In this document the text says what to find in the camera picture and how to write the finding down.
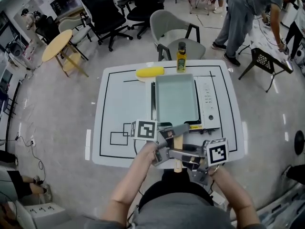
olive oil bottle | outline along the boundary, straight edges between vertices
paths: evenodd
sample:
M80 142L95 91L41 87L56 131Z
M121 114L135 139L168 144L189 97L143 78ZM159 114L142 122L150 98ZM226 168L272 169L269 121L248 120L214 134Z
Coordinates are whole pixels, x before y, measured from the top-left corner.
M177 52L177 72L179 73L185 72L185 65L186 65L185 43L180 42L178 44L178 52Z

tiled floor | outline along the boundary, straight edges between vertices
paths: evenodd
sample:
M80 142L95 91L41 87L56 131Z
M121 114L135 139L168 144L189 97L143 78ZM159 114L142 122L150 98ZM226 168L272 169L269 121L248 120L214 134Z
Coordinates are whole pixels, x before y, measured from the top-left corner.
M177 4L174 0L165 0L165 9L200 27L201 43L207 48L206 59L222 59L223 52L211 49L211 44L220 31L218 28L222 27L223 16L213 13L207 16L202 9L189 14L185 0L178 0ZM107 40L101 46L96 38L93 42L82 42L79 48L90 60L81 66L89 78L77 71L67 78L57 62L52 60L37 69L20 88L18 116L12 122L11 136L15 137L20 124L26 141L34 135L37 144L34 151L45 164L46 181L51 185L54 202L72 215L99 216L114 186L127 171L85 160L86 130L93 131L103 70L158 59L149 30L141 40L136 39L137 30L126 33L134 39L117 38L113 52L108 51ZM166 35L165 40L178 34L181 32ZM247 155L242 160L226 164L226 167L260 208L294 185L294 182L280 179L283 169L288 164L304 162L303 155L295 155L293 145L296 131L305 131L305 78L294 66L292 74L278 75L269 93L265 93L264 89L271 80L268 73L255 68L241 81L237 79L251 61L250 50L244 52L239 57L241 67L227 66L239 103ZM22 174L43 177L37 161L22 142L16 146L11 143L10 150L15 150L18 155ZM161 171L152 168L142 191L160 177Z

